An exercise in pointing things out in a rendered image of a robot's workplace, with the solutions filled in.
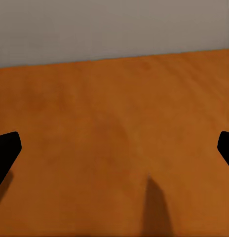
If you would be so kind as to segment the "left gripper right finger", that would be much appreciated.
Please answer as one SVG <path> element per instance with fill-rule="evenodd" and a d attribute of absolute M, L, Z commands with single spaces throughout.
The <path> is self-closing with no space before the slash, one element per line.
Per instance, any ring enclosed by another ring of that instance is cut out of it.
<path fill-rule="evenodd" d="M 217 148 L 229 165 L 229 132 L 221 132 Z"/>

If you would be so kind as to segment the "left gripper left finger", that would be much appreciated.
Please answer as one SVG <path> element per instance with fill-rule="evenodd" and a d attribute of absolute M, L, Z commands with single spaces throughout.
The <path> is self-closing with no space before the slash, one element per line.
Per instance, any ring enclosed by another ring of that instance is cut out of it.
<path fill-rule="evenodd" d="M 17 131 L 0 135 L 0 184 L 22 150 Z"/>

